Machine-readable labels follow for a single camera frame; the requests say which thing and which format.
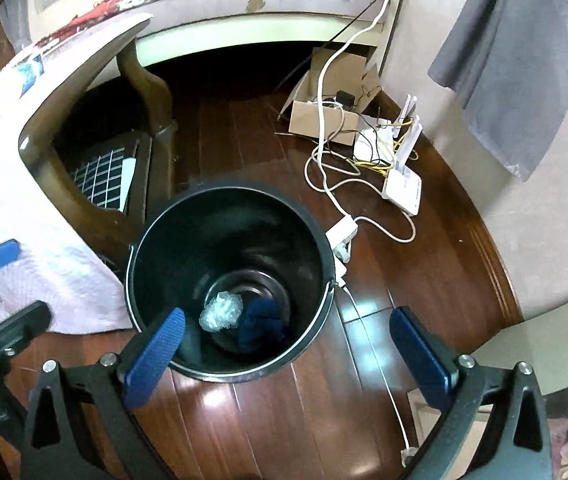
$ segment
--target black cable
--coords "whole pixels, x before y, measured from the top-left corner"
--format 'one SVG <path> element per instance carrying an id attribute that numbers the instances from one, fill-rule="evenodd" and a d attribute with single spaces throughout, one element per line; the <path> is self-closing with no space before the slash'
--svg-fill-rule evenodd
<path id="1" fill-rule="evenodd" d="M 353 18 L 352 20 L 350 20 L 349 23 L 346 24 L 346 26 L 340 30 L 337 34 L 335 34 L 331 39 L 329 39 L 328 41 L 326 41 L 321 47 L 320 49 L 326 47 L 328 44 L 333 43 L 333 41 L 335 40 L 335 38 L 337 38 L 341 33 L 343 33 L 347 28 L 350 27 L 350 25 L 352 25 L 353 23 L 355 23 L 361 16 L 362 14 L 364 14 L 368 9 L 370 9 L 374 3 L 376 3 L 376 1 L 378 0 L 373 0 L 371 3 L 369 3 L 366 8 L 364 10 L 362 10 L 362 12 L 360 12 L 357 16 L 355 16 L 355 18 Z M 292 76 L 295 75 L 295 73 L 302 67 L 304 66 L 306 63 L 308 63 L 308 61 L 313 57 L 314 52 L 310 53 L 301 63 L 299 63 L 294 69 L 292 69 L 288 74 L 286 74 L 286 76 L 282 79 L 282 81 L 280 81 L 277 86 L 275 86 L 275 89 L 272 91 L 272 93 L 275 93 L 277 90 L 279 90 L 282 85 L 288 81 Z"/>
<path id="2" fill-rule="evenodd" d="M 391 165 L 383 160 L 382 158 L 379 158 L 379 148 L 377 146 L 377 130 L 373 129 L 375 132 L 375 146 L 373 146 L 373 143 L 368 139 L 368 137 L 366 137 L 365 135 L 359 136 L 358 139 L 363 139 L 366 140 L 366 142 L 368 143 L 369 147 L 370 147 L 370 153 L 371 153 L 371 160 L 362 160 L 362 162 L 370 162 L 372 164 L 377 164 L 378 166 L 387 166 L 387 167 L 391 167 Z M 377 155 L 378 158 L 373 158 L 373 154 L 375 153 L 375 150 L 377 150 Z"/>
<path id="3" fill-rule="evenodd" d="M 375 126 L 373 126 L 371 123 L 369 123 L 368 121 L 366 121 L 366 119 L 363 118 L 363 117 L 362 117 L 362 120 L 363 120 L 366 124 L 368 124 L 368 126 L 370 126 L 370 127 L 372 128 L 372 130 L 375 132 L 375 151 L 377 152 L 377 158 L 376 158 L 375 160 L 372 160 L 373 155 L 374 155 L 374 153 L 375 153 L 375 152 L 373 152 L 373 144 L 370 142 L 370 140 L 368 140 L 368 139 L 366 138 L 365 135 L 363 135 L 363 134 L 361 135 L 361 138 L 362 138 L 362 139 L 365 139 L 366 142 L 368 142 L 368 145 L 370 146 L 370 149 L 371 149 L 371 154 L 370 154 L 370 156 L 371 156 L 371 162 L 377 162 L 378 164 L 385 164 L 385 165 L 387 165 L 389 168 L 391 168 L 391 167 L 392 167 L 392 164 L 391 164 L 390 162 L 388 162 L 387 160 L 384 160 L 383 158 L 379 158 L 380 152 L 379 152 L 379 142 L 378 142 L 378 140 L 379 140 L 379 133 L 378 133 L 378 132 L 379 132 L 379 129 L 380 129 L 382 126 L 380 126 L 379 124 L 376 124 Z"/>

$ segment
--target metal screw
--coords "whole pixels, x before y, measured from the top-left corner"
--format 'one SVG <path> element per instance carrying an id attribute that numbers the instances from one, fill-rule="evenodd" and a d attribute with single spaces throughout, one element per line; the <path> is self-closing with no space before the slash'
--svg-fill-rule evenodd
<path id="1" fill-rule="evenodd" d="M 468 354 L 461 354 L 458 357 L 458 363 L 464 368 L 473 368 L 475 366 L 475 359 Z"/>
<path id="2" fill-rule="evenodd" d="M 103 354 L 99 362 L 102 366 L 112 366 L 117 362 L 117 354 L 113 354 L 113 352 Z"/>
<path id="3" fill-rule="evenodd" d="M 525 363 L 523 361 L 520 361 L 518 363 L 518 368 L 520 369 L 520 372 L 522 372 L 524 375 L 531 375 L 531 373 L 533 373 L 533 367 L 530 364 Z"/>
<path id="4" fill-rule="evenodd" d="M 57 362 L 52 359 L 46 361 L 42 366 L 42 370 L 46 373 L 52 372 L 55 368 L 57 368 Z"/>

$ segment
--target floorboard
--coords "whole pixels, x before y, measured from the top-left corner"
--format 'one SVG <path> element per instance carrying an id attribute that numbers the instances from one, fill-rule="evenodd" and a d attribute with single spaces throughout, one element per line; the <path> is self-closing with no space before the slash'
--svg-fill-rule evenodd
<path id="1" fill-rule="evenodd" d="M 299 44 L 243 46 L 151 67 L 174 95 L 176 192 L 202 181 L 240 178 L 274 186 L 298 200 L 324 229 L 339 220 L 330 199 L 304 179 L 314 143 L 274 135 L 287 130 L 277 116 L 295 78 L 281 90 L 272 89 L 309 49 Z M 253 60 L 264 54 L 291 62 L 254 68 Z M 125 82 L 108 86 L 118 95 L 116 103 L 90 104 L 104 99 L 104 89 L 97 89 L 78 106 L 99 111 L 97 123 L 109 125 L 113 135 L 121 133 L 116 126 L 125 126 L 119 110 L 138 109 L 127 101 L 136 98 L 134 92 L 118 90 L 118 85 Z M 81 128 L 82 120 L 92 118 L 73 117 L 72 126 Z M 471 351 L 507 324 L 470 235 L 469 225 L 477 219 L 469 212 L 468 197 L 460 195 L 459 183 L 428 142 L 420 140 L 417 151 L 419 160 L 410 165 L 422 177 L 423 196 L 414 242 L 399 244 L 373 226 L 361 225 L 346 275 L 356 305 L 337 291 L 331 316 L 306 353 L 269 377 L 235 385 L 200 383 L 167 371 L 150 402 L 136 410 L 150 441 L 179 478 L 392 480 L 401 474 L 403 437 L 384 378 L 412 444 L 406 392 L 414 382 L 388 333 L 389 292 L 396 304 L 411 306 L 428 329 L 458 351 Z M 317 168 L 310 170 L 312 181 L 320 184 Z M 381 187 L 377 175 L 363 177 Z M 339 176 L 330 174 L 329 181 L 334 184 Z M 410 234 L 397 208 L 368 187 L 347 184 L 336 196 L 353 216 L 373 218 L 400 237 Z M 130 331 L 43 335 L 14 359 L 8 383 L 25 402 L 46 359 L 67 367 L 94 363 L 103 353 L 121 349 L 130 336 Z M 121 477 L 99 424 L 91 422 L 91 428 L 109 467 Z M 6 450 L 4 456 L 17 478 L 18 455 Z"/>

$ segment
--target white paper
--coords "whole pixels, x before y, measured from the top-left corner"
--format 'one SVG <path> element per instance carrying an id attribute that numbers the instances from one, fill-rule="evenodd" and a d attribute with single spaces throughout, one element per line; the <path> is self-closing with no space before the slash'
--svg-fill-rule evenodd
<path id="1" fill-rule="evenodd" d="M 128 199 L 128 192 L 132 184 L 135 162 L 134 156 L 129 156 L 122 161 L 122 185 L 121 188 L 119 188 L 121 191 L 119 195 L 119 211 L 121 213 L 123 213 L 126 208 L 126 199 Z"/>
<path id="2" fill-rule="evenodd" d="M 392 124 L 392 121 L 388 119 L 360 115 L 359 123 L 357 124 L 359 133 L 357 134 L 357 139 L 355 139 L 353 156 L 357 160 L 371 161 L 381 159 L 392 163 L 395 157 L 392 152 L 393 132 L 389 124 Z M 377 128 L 377 143 L 375 143 L 375 129 L 373 126 Z"/>

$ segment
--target curtain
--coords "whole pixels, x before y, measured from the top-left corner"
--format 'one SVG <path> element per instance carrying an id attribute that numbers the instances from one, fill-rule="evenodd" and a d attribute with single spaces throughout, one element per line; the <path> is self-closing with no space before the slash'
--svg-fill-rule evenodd
<path id="1" fill-rule="evenodd" d="M 568 109 L 568 0 L 467 0 L 429 68 L 463 120 L 527 180 Z"/>
<path id="2" fill-rule="evenodd" d="M 28 0 L 5 0 L 0 5 L 0 21 L 15 54 L 32 43 L 28 26 Z"/>

